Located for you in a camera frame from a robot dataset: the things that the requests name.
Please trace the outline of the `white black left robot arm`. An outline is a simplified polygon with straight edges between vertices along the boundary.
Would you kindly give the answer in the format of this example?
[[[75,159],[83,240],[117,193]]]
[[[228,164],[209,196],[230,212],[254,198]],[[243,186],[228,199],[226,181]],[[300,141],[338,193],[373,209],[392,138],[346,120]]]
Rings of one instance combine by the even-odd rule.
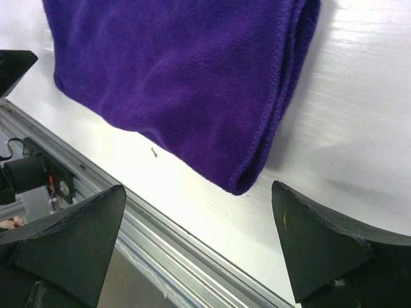
[[[1,98],[7,97],[13,91],[37,60],[37,55],[29,50],[1,50]]]

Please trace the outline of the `purple towel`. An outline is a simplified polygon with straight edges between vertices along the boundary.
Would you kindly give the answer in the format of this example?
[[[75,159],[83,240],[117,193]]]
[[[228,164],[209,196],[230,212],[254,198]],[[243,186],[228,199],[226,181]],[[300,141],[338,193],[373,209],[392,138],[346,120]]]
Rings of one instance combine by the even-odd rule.
[[[267,161],[319,1],[44,1],[54,80],[228,193]]]

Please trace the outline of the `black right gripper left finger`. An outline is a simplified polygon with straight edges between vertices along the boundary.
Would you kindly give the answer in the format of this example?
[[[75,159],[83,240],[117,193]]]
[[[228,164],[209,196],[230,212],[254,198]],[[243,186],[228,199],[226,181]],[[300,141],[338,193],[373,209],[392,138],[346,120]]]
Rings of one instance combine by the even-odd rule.
[[[1,307],[96,307],[125,203],[115,185],[1,232]]]

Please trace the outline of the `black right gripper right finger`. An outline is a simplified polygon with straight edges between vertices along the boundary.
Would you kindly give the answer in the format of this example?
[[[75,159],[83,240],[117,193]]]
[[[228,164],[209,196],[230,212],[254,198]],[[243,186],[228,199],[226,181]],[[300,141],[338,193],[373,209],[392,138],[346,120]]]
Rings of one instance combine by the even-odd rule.
[[[272,184],[275,225],[302,307],[410,307],[410,236]]]

